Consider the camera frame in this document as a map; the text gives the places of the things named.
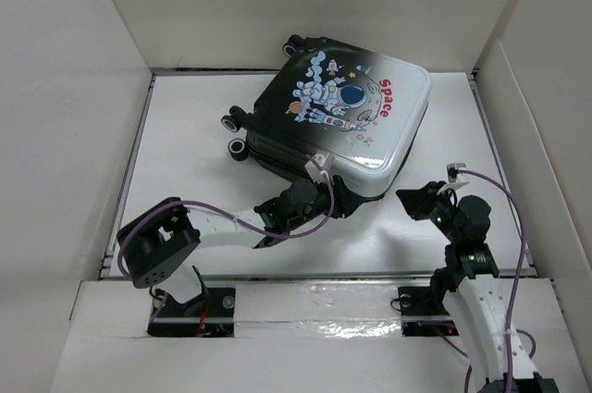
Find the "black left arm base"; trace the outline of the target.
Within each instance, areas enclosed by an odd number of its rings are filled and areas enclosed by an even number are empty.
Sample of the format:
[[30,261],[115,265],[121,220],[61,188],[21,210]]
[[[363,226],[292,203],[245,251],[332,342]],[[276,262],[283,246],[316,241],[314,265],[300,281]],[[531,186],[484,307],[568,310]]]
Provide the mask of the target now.
[[208,297],[181,305],[161,289],[153,299],[147,334],[155,338],[231,338],[234,336],[236,290],[211,287]]

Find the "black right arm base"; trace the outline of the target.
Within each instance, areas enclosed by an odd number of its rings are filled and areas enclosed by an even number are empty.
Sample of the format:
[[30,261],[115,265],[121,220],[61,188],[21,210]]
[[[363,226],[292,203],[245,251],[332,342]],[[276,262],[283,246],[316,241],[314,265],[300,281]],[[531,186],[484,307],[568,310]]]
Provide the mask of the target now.
[[406,338],[458,335],[448,312],[433,299],[429,287],[398,287],[390,306],[400,314],[401,332]]

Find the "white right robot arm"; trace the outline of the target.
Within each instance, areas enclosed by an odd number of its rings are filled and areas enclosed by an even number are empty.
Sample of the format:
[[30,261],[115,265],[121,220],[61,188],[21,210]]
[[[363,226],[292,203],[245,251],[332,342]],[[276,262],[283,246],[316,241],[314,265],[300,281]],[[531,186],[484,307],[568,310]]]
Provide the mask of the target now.
[[475,389],[479,392],[555,392],[524,349],[512,323],[514,292],[505,296],[500,272],[486,239],[489,204],[467,195],[454,198],[444,181],[417,190],[397,190],[406,214],[429,220],[448,240],[445,264],[430,280],[427,301],[448,313],[464,345]]

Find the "black white space suitcase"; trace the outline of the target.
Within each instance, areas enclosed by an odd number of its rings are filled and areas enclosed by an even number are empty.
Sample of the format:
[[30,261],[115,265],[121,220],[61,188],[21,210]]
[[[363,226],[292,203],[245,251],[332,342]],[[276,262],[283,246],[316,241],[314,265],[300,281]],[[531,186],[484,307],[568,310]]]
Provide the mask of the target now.
[[366,200],[389,190],[428,107],[431,78],[417,65],[327,37],[291,35],[285,65],[253,103],[221,118],[244,129],[237,160],[251,156],[273,173],[306,178],[308,156],[329,154],[330,173]]

